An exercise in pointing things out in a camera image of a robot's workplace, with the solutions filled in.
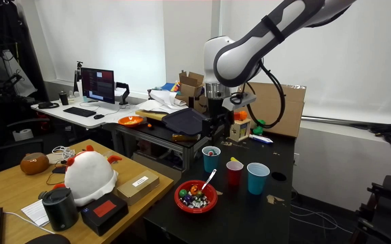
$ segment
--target white robot arm segment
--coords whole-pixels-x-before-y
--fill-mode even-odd
[[[243,37],[234,41],[222,36],[207,41],[207,71],[213,70],[226,86],[247,82],[260,68],[260,60],[302,26],[323,25],[342,14],[355,0],[284,0]]]

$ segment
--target blue cup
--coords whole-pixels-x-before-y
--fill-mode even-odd
[[[271,169],[261,162],[250,162],[247,165],[249,172],[249,192],[253,195],[261,195],[265,189]]]
[[[219,166],[222,148],[218,146],[205,146],[201,148],[201,151],[204,153],[205,172],[211,173],[215,167]]]

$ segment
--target computer screen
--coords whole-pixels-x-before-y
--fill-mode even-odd
[[[82,67],[83,96],[114,102],[114,71],[106,68]]]

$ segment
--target green object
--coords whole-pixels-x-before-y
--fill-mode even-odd
[[[256,134],[256,135],[262,135],[264,134],[264,127],[262,125],[256,125],[254,128],[253,128],[253,134]]]
[[[181,196],[181,197],[185,197],[186,195],[188,195],[188,189],[182,188],[182,189],[180,190],[180,196]]]

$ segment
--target red cup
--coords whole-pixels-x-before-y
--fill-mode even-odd
[[[228,161],[227,167],[227,182],[231,186],[238,186],[241,182],[241,174],[245,165],[239,161]]]

